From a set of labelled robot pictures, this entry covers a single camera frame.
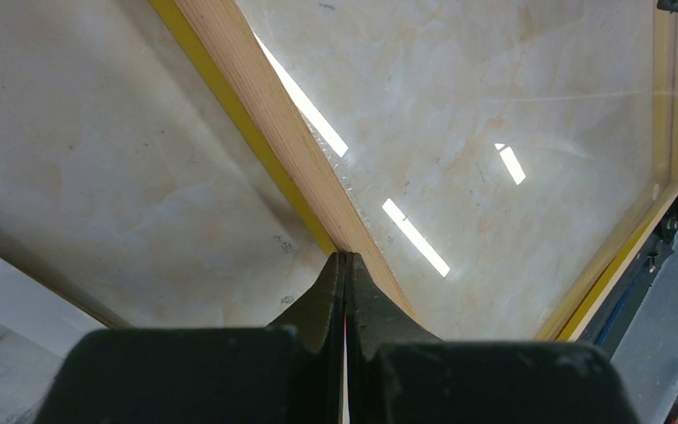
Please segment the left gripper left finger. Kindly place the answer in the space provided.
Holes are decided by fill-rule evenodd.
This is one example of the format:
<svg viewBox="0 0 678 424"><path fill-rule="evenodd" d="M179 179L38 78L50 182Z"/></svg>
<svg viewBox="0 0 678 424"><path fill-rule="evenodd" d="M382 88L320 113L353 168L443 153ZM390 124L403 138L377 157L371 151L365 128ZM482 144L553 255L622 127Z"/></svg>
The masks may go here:
<svg viewBox="0 0 678 424"><path fill-rule="evenodd" d="M39 423L338 423L346 257L259 328L103 329L70 351Z"/></svg>

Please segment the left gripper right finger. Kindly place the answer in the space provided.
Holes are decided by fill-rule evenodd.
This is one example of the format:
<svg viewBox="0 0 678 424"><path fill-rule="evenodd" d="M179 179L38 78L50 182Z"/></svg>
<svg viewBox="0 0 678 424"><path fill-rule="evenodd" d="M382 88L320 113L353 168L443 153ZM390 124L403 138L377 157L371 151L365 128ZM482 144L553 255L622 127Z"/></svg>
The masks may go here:
<svg viewBox="0 0 678 424"><path fill-rule="evenodd" d="M621 378L589 344L445 341L347 257L353 423L635 423Z"/></svg>

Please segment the clear acrylic sheet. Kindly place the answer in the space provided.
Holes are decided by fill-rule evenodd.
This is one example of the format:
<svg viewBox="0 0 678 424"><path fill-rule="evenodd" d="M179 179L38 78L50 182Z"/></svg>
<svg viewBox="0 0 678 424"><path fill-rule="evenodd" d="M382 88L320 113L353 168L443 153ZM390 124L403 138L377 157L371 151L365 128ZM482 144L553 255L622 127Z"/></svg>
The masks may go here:
<svg viewBox="0 0 678 424"><path fill-rule="evenodd" d="M652 1L239 8L440 337L549 337L667 184Z"/></svg>

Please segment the yellow wooden picture frame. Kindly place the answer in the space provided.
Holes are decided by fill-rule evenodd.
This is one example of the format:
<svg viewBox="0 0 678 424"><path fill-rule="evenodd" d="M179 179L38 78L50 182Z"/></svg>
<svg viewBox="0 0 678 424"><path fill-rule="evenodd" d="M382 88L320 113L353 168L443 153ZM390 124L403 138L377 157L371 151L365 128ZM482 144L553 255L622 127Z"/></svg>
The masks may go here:
<svg viewBox="0 0 678 424"><path fill-rule="evenodd" d="M305 216L319 242L336 250L361 254L376 284L403 311L422 324L346 188L336 176L316 130L297 106L295 95L269 62L239 8L240 2L157 1L154 7L162 14L192 61L207 58L215 65L230 89L230 94L222 99L224 108L242 133L254 130L265 140L272 155L287 173L292 191L301 198L298 210ZM657 29L653 40L659 56L654 70L662 59L662 43L654 39L662 31L656 5L655 11ZM655 78L654 135L666 152L664 137L656 133L661 127L659 95L662 90L654 81ZM611 253L608 261L621 246ZM606 264L600 267L598 274ZM577 295L576 302L554 331L573 314L593 282Z"/></svg>

